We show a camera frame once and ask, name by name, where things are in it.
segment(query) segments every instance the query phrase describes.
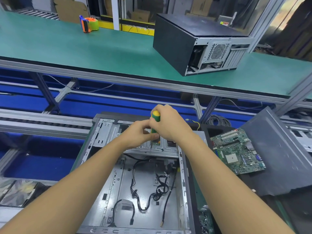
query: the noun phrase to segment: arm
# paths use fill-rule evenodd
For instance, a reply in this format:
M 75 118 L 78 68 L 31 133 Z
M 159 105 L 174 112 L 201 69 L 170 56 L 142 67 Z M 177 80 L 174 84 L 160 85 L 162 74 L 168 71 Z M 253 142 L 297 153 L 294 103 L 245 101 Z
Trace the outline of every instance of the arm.
M 169 105 L 157 105 L 160 122 L 150 126 L 187 155 L 196 180 L 223 234 L 294 232 L 192 132 Z
M 158 134 L 148 134 L 144 130 L 148 126 L 148 120 L 134 122 L 119 137 L 19 212 L 0 229 L 0 234 L 76 233 L 118 157 L 127 149 L 159 137 Z

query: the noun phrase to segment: motherboard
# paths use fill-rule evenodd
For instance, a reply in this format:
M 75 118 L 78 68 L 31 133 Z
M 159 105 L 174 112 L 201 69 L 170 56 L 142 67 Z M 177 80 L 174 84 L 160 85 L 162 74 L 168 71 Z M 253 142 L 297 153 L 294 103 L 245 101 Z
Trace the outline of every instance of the motherboard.
M 211 138 L 213 151 L 235 174 L 266 168 L 250 139 L 241 128 Z

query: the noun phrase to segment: metal side panel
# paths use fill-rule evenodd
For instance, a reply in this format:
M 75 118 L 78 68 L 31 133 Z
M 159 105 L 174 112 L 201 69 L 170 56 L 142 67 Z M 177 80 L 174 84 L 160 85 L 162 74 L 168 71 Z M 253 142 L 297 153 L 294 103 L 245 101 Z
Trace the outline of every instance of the metal side panel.
M 242 128 L 267 167 L 252 174 L 259 196 L 286 194 L 312 185 L 310 154 L 269 107 Z

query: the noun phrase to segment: hexagonal mesh vent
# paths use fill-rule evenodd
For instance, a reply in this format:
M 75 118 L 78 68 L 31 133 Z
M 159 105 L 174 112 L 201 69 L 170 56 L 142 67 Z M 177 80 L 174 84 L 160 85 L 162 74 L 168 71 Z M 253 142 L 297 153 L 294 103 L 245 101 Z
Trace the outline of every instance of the hexagonal mesh vent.
M 221 60 L 229 45 L 229 43 L 214 43 L 209 53 L 208 60 Z

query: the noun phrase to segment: white cpu socket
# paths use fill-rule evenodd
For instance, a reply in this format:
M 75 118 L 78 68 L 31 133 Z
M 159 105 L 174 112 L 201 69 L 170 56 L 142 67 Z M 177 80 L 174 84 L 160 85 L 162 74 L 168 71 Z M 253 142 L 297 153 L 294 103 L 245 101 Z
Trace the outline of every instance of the white cpu socket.
M 228 163 L 238 162 L 238 159 L 237 159 L 235 153 L 232 153 L 230 155 L 225 155 L 225 157 L 226 157 Z

